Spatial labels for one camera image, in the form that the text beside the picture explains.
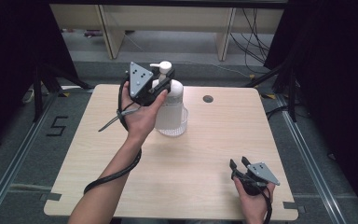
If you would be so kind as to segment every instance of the black tripod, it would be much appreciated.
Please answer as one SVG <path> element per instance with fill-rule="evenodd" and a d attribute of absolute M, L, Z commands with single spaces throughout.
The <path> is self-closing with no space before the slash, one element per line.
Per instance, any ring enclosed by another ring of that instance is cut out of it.
<path fill-rule="evenodd" d="M 26 6 L 0 0 L 0 14 L 7 18 L 7 32 L 17 37 L 15 44 L 29 55 L 30 66 L 24 76 L 32 78 L 34 83 L 35 122 L 43 112 L 41 82 L 49 92 L 62 90 L 56 77 L 63 77 L 86 90 L 93 87 L 77 77 L 49 4 L 35 2 Z"/>
<path fill-rule="evenodd" d="M 296 122 L 296 73 L 300 70 L 301 65 L 307 58 L 307 54 L 310 52 L 310 48 L 314 42 L 314 37 L 316 36 L 316 32 L 318 32 L 317 25 L 321 19 L 320 14 L 322 3 L 315 3 L 315 5 L 317 7 L 316 10 L 310 15 L 306 23 L 300 29 L 296 40 L 290 48 L 290 51 L 283 63 L 276 66 L 262 77 L 259 77 L 243 86 L 245 88 L 252 88 L 267 79 L 278 75 L 272 86 L 272 90 L 279 93 L 288 87 L 289 102 L 285 106 L 285 109 L 288 110 L 293 122 Z"/>

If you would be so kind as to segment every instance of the cable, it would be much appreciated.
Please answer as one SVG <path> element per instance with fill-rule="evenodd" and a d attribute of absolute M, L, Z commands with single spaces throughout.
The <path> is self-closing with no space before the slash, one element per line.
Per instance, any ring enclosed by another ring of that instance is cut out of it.
<path fill-rule="evenodd" d="M 125 78 L 123 78 L 121 80 L 121 83 L 120 83 L 120 88 L 119 88 L 119 91 L 118 91 L 118 111 L 121 113 L 123 111 L 123 109 L 121 108 L 121 96 L 122 96 L 122 92 L 123 92 L 123 87 L 124 87 L 124 83 L 126 81 L 129 80 L 129 76 L 126 76 Z M 133 105 L 134 102 L 132 102 L 131 104 L 127 105 L 124 110 L 126 110 L 129 106 Z M 128 130 L 128 126 L 127 126 L 127 123 L 126 123 L 126 120 L 123 118 L 123 117 L 119 117 L 120 119 L 120 122 L 121 124 L 124 126 L 124 128 L 126 130 Z M 129 173 L 133 168 L 135 168 L 135 166 L 138 164 L 139 160 L 141 159 L 142 157 L 142 149 L 139 148 L 139 151 L 138 151 L 138 154 L 136 155 L 135 159 L 132 161 L 132 163 L 127 166 L 126 168 L 124 168 L 123 170 L 117 172 L 117 173 L 114 173 L 112 175 L 108 175 L 108 176 L 105 176 L 105 177 L 102 177 L 102 178 L 99 178 L 97 180 L 94 180 L 92 181 L 91 183 L 89 183 L 85 188 L 84 188 L 84 191 L 83 193 L 86 194 L 89 190 L 101 185 L 101 184 L 104 184 L 104 183 L 107 183 L 109 181 L 112 181 L 112 180 L 115 180 L 115 179 L 118 179 L 122 176 L 124 176 L 125 174 Z"/>

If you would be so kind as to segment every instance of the wooden table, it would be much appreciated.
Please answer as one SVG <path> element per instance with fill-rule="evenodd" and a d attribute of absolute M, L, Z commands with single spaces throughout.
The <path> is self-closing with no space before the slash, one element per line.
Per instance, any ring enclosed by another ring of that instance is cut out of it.
<path fill-rule="evenodd" d="M 124 142 L 127 133 L 119 122 L 98 133 L 116 114 L 117 94 L 117 85 L 95 88 L 51 191 L 61 198 L 47 201 L 47 215 L 69 216 Z M 213 101 L 205 103 L 205 95 Z M 233 159 L 245 171 L 245 156 L 264 161 L 281 182 L 271 219 L 295 220 L 297 210 L 283 208 L 294 199 L 257 91 L 185 87 L 184 104 L 187 130 L 178 137 L 156 130 L 149 135 L 115 217 L 243 219 L 228 165 Z"/>

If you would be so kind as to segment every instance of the floor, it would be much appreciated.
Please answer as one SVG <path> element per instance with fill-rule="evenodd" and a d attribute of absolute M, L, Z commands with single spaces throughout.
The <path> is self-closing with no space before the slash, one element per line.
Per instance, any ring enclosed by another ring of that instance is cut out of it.
<path fill-rule="evenodd" d="M 167 60 L 179 63 L 184 67 L 210 65 L 209 67 L 226 69 L 229 70 L 227 71 L 229 73 L 240 75 L 242 74 L 241 69 L 246 65 L 250 69 L 262 66 L 260 60 L 245 54 L 232 38 L 228 45 L 227 58 L 224 62 L 220 62 L 217 58 L 213 34 L 189 32 L 127 32 L 118 57 L 111 60 L 108 57 L 103 38 L 100 36 L 88 38 L 83 36 L 84 32 L 83 30 L 72 32 L 64 30 L 62 33 L 71 57 L 78 67 L 84 63 L 95 63 L 96 65 L 93 66 L 98 66 L 95 70 L 101 70 L 101 66 L 107 66 L 110 63 L 156 63 Z M 265 57 L 262 53 L 264 51 L 261 51 L 258 46 L 248 46 L 245 37 L 249 38 L 249 35 L 234 34 L 234 38 L 243 46 L 248 47 L 247 49 L 262 61 Z M 259 38 L 266 46 L 269 46 L 273 35 L 260 35 Z M 261 72 L 263 72 L 263 69 L 255 71 L 255 75 L 260 76 L 259 73 Z M 261 84 L 260 86 L 260 90 L 268 93 L 269 85 Z M 73 95 L 72 101 L 69 102 L 60 98 L 55 106 L 62 107 L 65 105 L 68 108 L 85 108 L 87 101 L 83 98 L 87 99 L 89 96 L 84 94 Z M 274 101 L 262 99 L 262 102 L 266 111 L 270 111 L 280 104 L 284 104 L 284 96 L 279 96 Z M 9 142 L 4 144 L 12 147 L 21 146 L 22 139 L 26 138 L 28 130 L 33 128 L 29 122 L 33 116 L 32 112 L 32 104 L 28 104 L 19 110 L 18 119 L 14 120 L 10 127 L 7 127 L 7 131 L 3 133 L 6 139 L 10 139 Z M 293 223 L 358 223 L 358 201 L 355 194 L 339 171 L 339 167 L 327 158 L 328 149 L 321 140 L 322 137 L 318 135 L 317 128 L 313 125 L 311 119 L 307 118 L 307 110 L 299 108 L 296 112 L 299 117 L 296 124 L 298 125 L 297 129 L 289 128 L 293 123 L 290 123 L 285 115 L 274 115 L 269 120 L 297 203 L 299 219 Z M 48 119 L 56 118 L 54 116 L 57 115 L 54 115 L 54 112 L 50 113 L 52 115 L 49 115 Z M 68 109 L 67 113 L 81 119 L 81 113 L 79 114 L 77 110 Z M 16 131 L 13 132 L 11 130 L 13 127 L 21 128 L 16 128 Z M 296 130 L 307 141 L 294 139 L 291 132 L 296 132 Z M 61 141 L 66 145 L 71 142 L 70 139 L 62 139 Z M 47 197 L 51 189 L 50 186 L 53 184 L 50 179 L 44 178 L 44 175 L 49 176 L 50 173 L 58 172 L 66 151 L 56 148 L 54 143 L 44 146 L 38 144 L 39 142 L 36 139 L 34 147 L 37 150 L 30 151 L 29 154 L 25 155 L 27 159 L 20 162 L 19 169 L 21 169 L 21 166 L 29 169 L 20 170 L 15 176 L 14 183 L 11 184 L 10 193 L 0 202 L 0 223 L 6 223 L 10 220 L 12 220 L 12 223 L 30 223 L 31 218 L 35 223 L 64 223 L 66 221 L 64 217 L 55 219 L 46 217 L 43 211 L 39 209 L 43 207 L 46 200 L 43 197 Z M 16 150 L 11 150 L 8 153 L 0 150 L 0 179 L 7 171 L 13 157 L 16 157 L 15 152 Z M 306 160 L 310 157 L 315 159 L 316 162 L 307 163 Z M 318 177 L 318 174 L 322 176 L 323 183 L 316 183 L 315 178 Z M 331 193 L 332 198 L 329 198 L 329 196 L 324 198 L 321 192 Z M 27 198 L 24 196 L 25 194 L 32 195 L 32 197 Z M 329 210 L 327 208 L 329 203 L 339 203 L 338 210 Z M 339 218 L 340 213 L 343 214 L 346 222 L 342 222 L 343 220 Z"/>

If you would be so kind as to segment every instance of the gray carpet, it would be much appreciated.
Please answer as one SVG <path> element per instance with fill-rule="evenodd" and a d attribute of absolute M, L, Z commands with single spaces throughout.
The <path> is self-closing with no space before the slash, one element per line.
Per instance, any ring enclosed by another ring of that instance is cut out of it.
<path fill-rule="evenodd" d="M 79 77 L 91 84 L 118 83 L 126 70 L 128 63 L 75 63 Z M 225 66 L 243 75 L 224 70 L 212 65 L 174 64 L 175 79 L 185 86 L 226 86 L 241 87 L 250 81 L 249 75 L 261 74 L 250 71 L 245 66 Z M 256 72 L 267 72 L 263 67 L 251 67 Z M 260 93 L 271 93 L 273 79 L 263 82 L 257 88 Z M 62 85 L 73 85 L 60 79 Z M 67 217 L 48 217 L 43 213 L 45 200 L 43 196 L 49 193 L 55 178 L 61 168 L 66 151 L 71 144 L 79 121 L 87 106 L 90 93 L 71 93 L 68 97 L 59 97 L 53 103 L 43 127 L 34 141 L 12 188 L 0 206 L 0 223 L 65 223 Z M 266 111 L 278 107 L 274 99 L 261 99 Z M 17 111 L 6 130 L 1 134 L 0 146 L 0 177 L 9 165 L 14 153 L 29 130 L 34 106 L 27 104 Z M 312 122 L 308 118 L 304 106 L 298 106 L 297 125 L 306 139 L 312 154 L 339 202 L 344 217 L 348 223 L 358 223 L 358 200 L 351 190 L 345 176 L 337 164 L 328 159 L 328 147 Z M 51 128 L 57 117 L 56 124 L 65 126 L 61 136 L 59 129 Z M 282 158 L 290 187 L 299 207 L 299 218 L 293 223 L 331 223 L 324 204 L 315 188 L 310 173 L 297 149 L 296 142 L 287 128 L 282 112 L 276 113 L 269 120 L 277 148 Z"/>

